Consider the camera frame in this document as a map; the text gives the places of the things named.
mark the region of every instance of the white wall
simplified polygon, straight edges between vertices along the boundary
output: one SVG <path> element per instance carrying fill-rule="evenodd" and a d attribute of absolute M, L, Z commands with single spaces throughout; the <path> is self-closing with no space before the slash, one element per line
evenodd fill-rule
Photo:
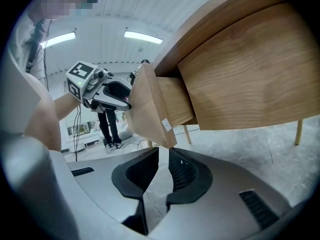
<path fill-rule="evenodd" d="M 115 77 L 127 80 L 130 73 L 115 74 Z M 61 72 L 48 77 L 49 93 L 53 100 L 61 97 L 65 93 L 65 81 L 67 80 L 66 73 Z M 74 125 L 74 120 L 77 114 L 77 109 L 73 110 L 66 118 L 62 119 L 60 124 L 62 149 L 67 141 L 68 129 Z M 97 120 L 97 113 L 91 112 L 88 108 L 81 105 L 81 123 Z"/>

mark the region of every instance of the person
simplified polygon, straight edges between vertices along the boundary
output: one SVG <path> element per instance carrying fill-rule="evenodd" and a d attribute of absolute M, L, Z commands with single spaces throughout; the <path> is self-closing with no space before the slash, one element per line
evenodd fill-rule
<path fill-rule="evenodd" d="M 36 25 L 43 19 L 54 20 L 59 16 L 67 15 L 70 9 L 87 1 L 36 0 L 27 8 L 26 13 L 13 30 L 2 58 L 2 67 L 5 70 L 2 70 L 1 73 L 6 74 L 2 74 L 2 77 L 10 76 L 7 77 L 7 82 L 19 83 L 15 91 L 21 88 L 18 93 L 8 91 L 5 99 L 1 100 L 1 104 L 6 107 L 11 106 L 1 112 L 5 118 L 4 129 L 34 137 L 44 143 L 49 150 L 61 151 L 59 121 L 79 106 L 80 102 L 69 92 L 52 100 L 43 85 L 44 51 L 41 47 L 38 47 L 35 52 L 31 65 L 28 64 L 36 36 Z M 8 89 L 13 89 L 5 81 L 3 84 Z M 19 115 L 18 106 L 23 107 L 24 116 Z"/>
<path fill-rule="evenodd" d="M 105 139 L 106 148 L 108 149 L 108 151 L 111 151 L 113 148 L 120 149 L 124 144 L 118 136 L 117 117 L 115 111 L 106 109 L 104 113 L 97 114 L 100 121 L 100 129 Z M 112 138 L 109 133 L 107 118 L 109 121 Z"/>
<path fill-rule="evenodd" d="M 148 59 L 143 59 L 141 61 L 141 64 L 142 63 L 146 63 L 146 64 L 151 64 L 150 61 Z M 136 76 L 138 74 L 138 70 L 139 70 L 139 67 L 134 71 L 134 72 L 131 72 L 130 75 L 129 75 L 129 78 L 131 79 L 130 81 L 130 84 L 133 86 L 134 85 L 134 82 L 136 80 Z"/>

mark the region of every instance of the drawer front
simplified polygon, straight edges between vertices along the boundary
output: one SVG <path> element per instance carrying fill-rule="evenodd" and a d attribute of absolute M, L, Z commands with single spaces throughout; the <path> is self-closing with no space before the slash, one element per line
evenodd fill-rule
<path fill-rule="evenodd" d="M 183 80 L 156 77 L 151 64 L 140 66 L 128 102 L 130 130 L 166 148 L 177 144 L 173 128 L 195 118 Z"/>
<path fill-rule="evenodd" d="M 179 64 L 201 130 L 240 129 L 320 114 L 319 49 L 286 3 L 214 35 Z"/>

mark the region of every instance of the wooden table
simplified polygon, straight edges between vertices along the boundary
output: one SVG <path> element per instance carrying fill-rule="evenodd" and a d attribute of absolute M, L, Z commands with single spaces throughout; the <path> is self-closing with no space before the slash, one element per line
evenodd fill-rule
<path fill-rule="evenodd" d="M 152 65 L 141 65 L 126 118 L 167 148 L 181 124 L 229 130 L 299 121 L 299 144 L 302 119 L 320 114 L 319 70 L 318 46 L 285 0 L 209 0 Z"/>

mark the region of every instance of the black cable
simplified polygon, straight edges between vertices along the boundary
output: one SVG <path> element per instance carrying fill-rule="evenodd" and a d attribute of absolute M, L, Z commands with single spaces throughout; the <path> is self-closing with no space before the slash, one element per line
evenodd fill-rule
<path fill-rule="evenodd" d="M 194 129 L 194 130 L 188 130 L 188 132 L 194 132 L 194 131 L 198 131 L 200 129 L 200 127 L 198 129 Z M 185 134 L 185 132 L 180 132 L 180 133 L 177 133 L 175 134 L 174 136 L 177 136 L 179 134 Z"/>
<path fill-rule="evenodd" d="M 139 143 L 138 143 L 137 148 L 139 148 L 139 145 L 140 145 L 140 143 L 141 143 L 142 141 L 146 141 L 146 139 L 142 139 L 142 140 L 140 140 L 140 141 L 139 141 Z"/>
<path fill-rule="evenodd" d="M 116 151 L 116 150 L 122 150 L 122 149 L 126 148 L 127 146 L 129 146 L 130 144 L 132 144 L 132 145 L 137 145 L 137 143 L 128 143 L 127 145 L 125 145 L 125 146 L 123 146 L 123 147 L 116 148 L 116 149 L 114 149 L 114 150 L 111 150 L 110 152 L 107 152 L 107 154 L 110 154 L 111 152 Z"/>
<path fill-rule="evenodd" d="M 48 82 L 48 74 L 47 74 L 47 44 L 48 44 L 48 41 L 49 41 L 49 29 L 50 29 L 50 26 L 51 26 L 51 22 L 52 20 L 50 20 L 50 23 L 49 23 L 49 26 L 48 26 L 48 30 L 46 32 L 46 38 L 45 38 L 45 43 L 44 43 L 44 54 L 43 54 L 43 66 L 44 66 L 44 74 L 45 74 L 45 83 L 46 83 L 46 89 L 48 90 L 49 92 L 49 82 Z"/>
<path fill-rule="evenodd" d="M 200 129 L 200 127 L 199 127 L 198 129 L 188 130 L 188 132 L 194 132 L 194 131 L 197 131 L 197 130 L 199 130 L 199 129 Z M 180 135 L 180 134 L 185 134 L 185 132 L 177 133 L 177 134 L 175 134 L 174 136 L 177 136 L 177 135 Z M 140 140 L 139 143 L 138 143 L 138 145 L 137 145 L 137 148 L 139 148 L 140 143 L 143 142 L 143 141 L 147 141 L 147 140 L 146 140 L 146 139 Z"/>
<path fill-rule="evenodd" d="M 76 132 L 77 132 L 77 136 L 76 136 L 76 141 L 75 141 L 75 161 L 78 161 L 78 143 L 79 143 L 79 138 L 80 138 L 80 124 L 81 124 L 81 106 L 79 105 L 79 107 L 77 107 L 77 110 L 79 108 L 79 115 L 78 118 L 76 120 Z"/>
<path fill-rule="evenodd" d="M 74 118 L 74 122 L 73 122 L 73 147 L 74 147 L 74 152 L 76 153 L 76 143 L 75 143 L 75 137 L 76 137 L 76 132 L 75 132 L 75 127 L 76 127 L 76 120 L 77 120 L 77 116 L 79 114 L 79 109 L 78 107 L 76 107 L 76 115 Z"/>

